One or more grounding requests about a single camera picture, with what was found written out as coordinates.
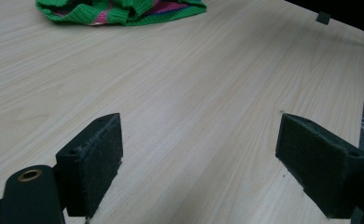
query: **wooden table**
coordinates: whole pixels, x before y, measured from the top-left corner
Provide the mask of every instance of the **wooden table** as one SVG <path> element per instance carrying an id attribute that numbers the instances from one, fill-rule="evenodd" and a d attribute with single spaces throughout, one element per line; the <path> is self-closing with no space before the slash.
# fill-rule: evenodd
<path id="1" fill-rule="evenodd" d="M 54 165 L 120 112 L 123 164 L 92 223 L 349 223 L 274 151 L 282 112 L 357 146 L 364 33 L 282 0 L 204 2 L 180 21 L 90 27 L 0 0 L 0 198 L 10 175 Z"/>

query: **green knitted fabric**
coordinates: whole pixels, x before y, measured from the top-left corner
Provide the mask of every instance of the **green knitted fabric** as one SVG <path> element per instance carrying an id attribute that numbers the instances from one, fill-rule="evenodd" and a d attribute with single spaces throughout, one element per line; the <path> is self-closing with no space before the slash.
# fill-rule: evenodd
<path id="1" fill-rule="evenodd" d="M 52 21 L 126 26 L 174 21 L 206 11 L 201 0 L 36 0 Z"/>

